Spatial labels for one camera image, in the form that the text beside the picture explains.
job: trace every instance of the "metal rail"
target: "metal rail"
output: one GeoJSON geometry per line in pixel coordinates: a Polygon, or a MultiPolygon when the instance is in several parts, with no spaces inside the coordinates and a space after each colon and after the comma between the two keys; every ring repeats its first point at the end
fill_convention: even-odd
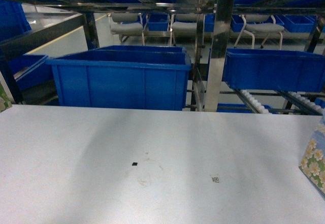
{"type": "Polygon", "coordinates": [[[294,96],[292,96],[288,92],[285,92],[285,91],[277,91],[277,93],[280,94],[282,97],[284,97],[286,100],[288,100],[290,103],[292,103],[295,106],[297,106],[300,110],[302,110],[307,115],[319,115],[319,116],[322,115],[321,113],[319,113],[318,111],[314,110],[310,106],[306,105],[302,101],[298,100],[297,98],[295,98],[294,96]]]}

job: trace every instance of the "gray chair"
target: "gray chair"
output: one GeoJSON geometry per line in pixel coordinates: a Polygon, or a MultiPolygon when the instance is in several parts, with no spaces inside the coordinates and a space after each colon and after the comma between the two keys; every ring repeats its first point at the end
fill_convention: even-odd
{"type": "Polygon", "coordinates": [[[170,27],[170,45],[172,45],[172,41],[176,45],[174,34],[195,36],[197,34],[197,18],[197,14],[173,14],[170,27]]]}
{"type": "Polygon", "coordinates": [[[254,33],[266,33],[265,39],[262,41],[261,48],[264,47],[265,41],[268,39],[269,35],[271,33],[279,33],[280,34],[280,50],[282,49],[282,40],[283,35],[282,32],[284,30],[284,27],[281,25],[276,24],[276,20],[273,15],[271,15],[273,23],[261,23],[265,22],[269,19],[269,15],[240,15],[244,21],[244,26],[242,30],[240,31],[238,38],[235,42],[234,47],[237,46],[238,41],[240,40],[240,37],[242,33],[246,33],[250,36],[252,36],[252,49],[254,49],[255,46],[255,35],[254,33]]]}
{"type": "Polygon", "coordinates": [[[118,34],[121,42],[124,36],[128,37],[141,35],[142,45],[145,45],[143,33],[143,20],[141,13],[111,13],[110,16],[112,17],[112,20],[116,22],[111,23],[110,18],[108,19],[112,35],[118,34]]]}

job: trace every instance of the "shelf rack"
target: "shelf rack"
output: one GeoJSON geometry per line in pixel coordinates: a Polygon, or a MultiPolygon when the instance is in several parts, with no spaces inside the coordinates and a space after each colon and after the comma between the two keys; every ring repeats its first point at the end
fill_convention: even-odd
{"type": "MultiPolygon", "coordinates": [[[[35,47],[48,42],[49,39],[57,38],[62,33],[67,33],[76,25],[83,25],[87,46],[89,49],[98,47],[98,36],[95,26],[94,12],[134,12],[134,13],[197,13],[197,36],[196,55],[193,65],[193,91],[192,105],[197,103],[197,108],[204,107],[205,111],[215,112],[218,107],[220,85],[223,66],[225,61],[226,46],[229,37],[235,34],[230,32],[232,14],[295,14],[295,15],[317,15],[316,22],[311,33],[304,36],[308,39],[306,51],[313,52],[325,23],[324,0],[257,0],[248,4],[238,4],[235,0],[12,0],[32,5],[43,5],[46,7],[60,8],[75,11],[82,15],[62,23],[62,29],[54,31],[44,30],[42,35],[26,34],[10,41],[0,44],[0,51],[5,56],[5,61],[24,54],[35,47]],[[208,69],[207,88],[203,89],[200,73],[204,73],[200,66],[201,49],[203,43],[204,14],[215,13],[215,28],[212,34],[212,45],[210,65],[208,69]]],[[[21,93],[16,91],[14,99],[22,102],[21,93]]]]}

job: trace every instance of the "tissue box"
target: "tissue box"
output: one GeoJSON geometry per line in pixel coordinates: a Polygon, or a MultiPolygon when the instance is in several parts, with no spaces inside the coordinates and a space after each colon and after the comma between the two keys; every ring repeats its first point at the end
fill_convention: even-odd
{"type": "Polygon", "coordinates": [[[311,137],[300,170],[325,194],[325,123],[320,120],[311,137]]]}
{"type": "Polygon", "coordinates": [[[9,98],[0,83],[0,112],[7,110],[8,108],[12,107],[9,98]]]}

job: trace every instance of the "white tabletop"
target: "white tabletop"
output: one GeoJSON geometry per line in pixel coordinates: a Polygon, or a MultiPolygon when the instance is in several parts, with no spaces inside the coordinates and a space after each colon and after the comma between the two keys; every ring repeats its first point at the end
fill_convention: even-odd
{"type": "Polygon", "coordinates": [[[319,119],[14,106],[0,223],[325,223],[298,169],[319,119]]]}

